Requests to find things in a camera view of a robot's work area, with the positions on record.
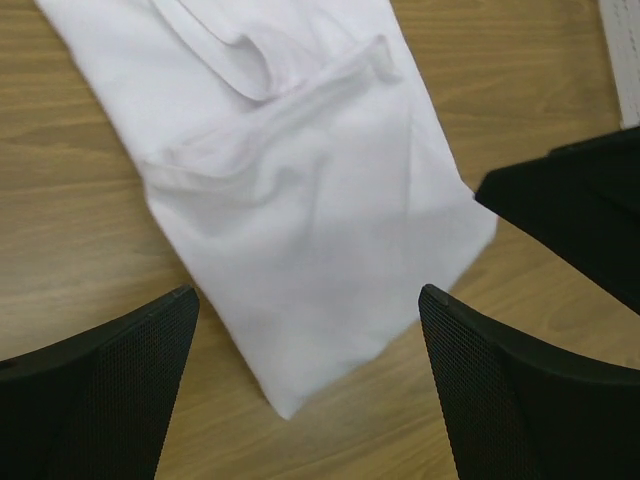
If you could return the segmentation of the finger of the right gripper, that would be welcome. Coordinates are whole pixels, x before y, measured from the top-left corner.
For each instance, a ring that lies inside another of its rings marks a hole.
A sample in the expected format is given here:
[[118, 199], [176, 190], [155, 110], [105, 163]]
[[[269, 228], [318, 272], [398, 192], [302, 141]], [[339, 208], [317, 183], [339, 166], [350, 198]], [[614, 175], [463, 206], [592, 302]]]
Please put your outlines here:
[[476, 200], [639, 309], [639, 130], [489, 172]]

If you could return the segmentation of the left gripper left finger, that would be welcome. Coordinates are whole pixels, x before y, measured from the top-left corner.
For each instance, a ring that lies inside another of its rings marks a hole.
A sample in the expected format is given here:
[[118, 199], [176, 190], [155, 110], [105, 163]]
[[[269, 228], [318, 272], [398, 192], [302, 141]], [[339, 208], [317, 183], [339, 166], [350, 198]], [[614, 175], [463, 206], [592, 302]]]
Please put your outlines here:
[[184, 285], [2, 361], [2, 478], [154, 478], [199, 307]]

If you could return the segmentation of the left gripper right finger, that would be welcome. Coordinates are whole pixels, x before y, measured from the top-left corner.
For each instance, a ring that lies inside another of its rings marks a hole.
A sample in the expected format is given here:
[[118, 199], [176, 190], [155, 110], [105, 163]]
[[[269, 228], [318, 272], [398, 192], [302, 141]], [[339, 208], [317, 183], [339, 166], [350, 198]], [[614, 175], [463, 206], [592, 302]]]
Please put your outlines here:
[[546, 343], [434, 285], [419, 312], [459, 478], [638, 478], [638, 370]]

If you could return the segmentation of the white t shirt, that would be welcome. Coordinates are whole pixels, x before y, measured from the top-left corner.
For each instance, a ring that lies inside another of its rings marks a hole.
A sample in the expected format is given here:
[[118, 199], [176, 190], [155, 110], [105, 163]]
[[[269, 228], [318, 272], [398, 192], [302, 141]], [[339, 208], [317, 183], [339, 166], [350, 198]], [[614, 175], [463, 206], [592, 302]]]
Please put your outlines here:
[[42, 1], [274, 410], [378, 356], [496, 217], [387, 1]]

